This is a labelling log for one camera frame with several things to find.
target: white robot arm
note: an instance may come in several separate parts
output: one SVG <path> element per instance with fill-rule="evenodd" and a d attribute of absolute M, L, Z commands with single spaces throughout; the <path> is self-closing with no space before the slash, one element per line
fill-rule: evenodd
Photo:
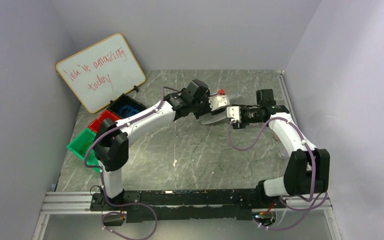
<path fill-rule="evenodd" d="M 272 99 L 273 91 L 270 89 L 260 90 L 257 91 L 258 105 L 229 106 L 226 108 L 226 114 L 234 122 L 234 129 L 245 128 L 249 123 L 269 121 L 268 126 L 277 134 L 291 157 L 289 163 L 294 162 L 291 167 L 288 165 L 289 169 L 286 170 L 284 177 L 258 183 L 257 189 L 260 189 L 262 195 L 272 197 L 307 194 L 310 189 L 307 172 L 310 160 L 308 154 L 306 154 L 308 149 L 304 146 L 301 138 L 305 139 L 311 151 L 315 151 L 315 155 L 319 158 L 318 162 L 326 154 L 325 152 L 319 154 L 315 145 L 309 142 L 305 136 L 300 136 L 301 132 L 298 133 L 290 124 L 293 121 L 288 109 L 285 106 L 276 105 L 276 102 Z M 114 204 L 123 202 L 122 166 L 128 160 L 128 147 L 131 143 L 156 127 L 171 123 L 190 113 L 199 118 L 210 112 L 216 114 L 224 111 L 228 105 L 229 99 L 227 99 L 227 96 L 210 94 L 208 86 L 195 79 L 187 88 L 166 95 L 162 103 L 158 102 L 134 116 L 118 120 L 116 123 L 109 119 L 104 120 L 96 139 L 112 128 L 125 126 L 104 137 L 94 147 L 95 155 L 99 159 L 99 165 L 103 168 L 103 180 L 110 201 Z M 329 159 L 327 160 L 327 174 L 329 174 Z M 316 192 L 325 192 L 328 185 L 325 174 L 319 172 L 317 180 Z"/>

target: green bin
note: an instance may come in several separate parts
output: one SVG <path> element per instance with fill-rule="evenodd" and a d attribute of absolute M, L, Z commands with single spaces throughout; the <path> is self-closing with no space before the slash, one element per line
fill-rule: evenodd
<path fill-rule="evenodd" d="M 83 130 L 77 137 L 67 145 L 67 149 L 74 153 L 82 161 L 89 147 L 94 142 L 96 133 L 89 128 Z M 86 160 L 88 165 L 98 165 L 98 159 L 95 157 L 95 151 L 92 150 Z M 94 168 L 96 172 L 100 172 L 99 168 Z"/>

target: blue tangled object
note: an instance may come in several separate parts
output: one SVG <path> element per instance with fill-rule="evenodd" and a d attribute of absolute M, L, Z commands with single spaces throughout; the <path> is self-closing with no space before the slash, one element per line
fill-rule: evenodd
<path fill-rule="evenodd" d="M 137 113 L 139 113 L 139 111 L 131 105 L 124 105 L 118 110 L 118 114 L 124 119 L 129 118 Z"/>

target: white wall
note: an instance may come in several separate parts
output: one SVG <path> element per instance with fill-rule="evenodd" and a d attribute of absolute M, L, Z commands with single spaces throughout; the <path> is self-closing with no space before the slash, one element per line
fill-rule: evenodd
<path fill-rule="evenodd" d="M 78 50 L 124 34 L 143 69 L 285 69 L 320 0 L 52 0 Z"/>
<path fill-rule="evenodd" d="M 79 102 L 55 71 L 75 53 L 47 0 L 0 0 L 0 240 L 31 239 Z"/>
<path fill-rule="evenodd" d="M 384 240 L 384 0 L 323 0 L 286 68 L 345 240 Z"/>

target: red handwritten text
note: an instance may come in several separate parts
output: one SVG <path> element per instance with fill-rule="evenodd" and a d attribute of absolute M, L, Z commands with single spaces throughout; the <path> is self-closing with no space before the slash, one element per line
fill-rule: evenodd
<path fill-rule="evenodd" d="M 105 63 L 112 62 L 113 60 L 116 60 L 118 58 L 124 58 L 123 62 L 127 60 L 125 51 L 122 50 L 121 47 L 115 52 L 110 51 L 107 55 L 100 57 L 98 60 L 94 61 L 93 66 L 97 69 L 99 67 L 102 67 Z"/>
<path fill-rule="evenodd" d="M 85 72 L 90 72 L 89 66 L 86 64 L 84 64 L 83 66 L 80 66 L 79 64 L 77 64 L 77 66 L 81 67 Z"/>
<path fill-rule="evenodd" d="M 92 89 L 93 91 L 97 90 L 102 84 L 109 83 L 111 84 L 111 90 L 114 92 L 113 83 L 111 82 L 110 75 L 107 74 L 106 76 L 100 77 L 99 75 L 96 75 L 96 82 L 93 84 L 88 83 L 88 89 Z"/>
<path fill-rule="evenodd" d="M 64 70 L 66 74 L 70 77 L 71 81 L 74 81 L 74 79 L 77 78 L 77 76 L 80 75 L 80 72 L 78 70 L 71 70 L 70 72 L 68 70 Z"/>

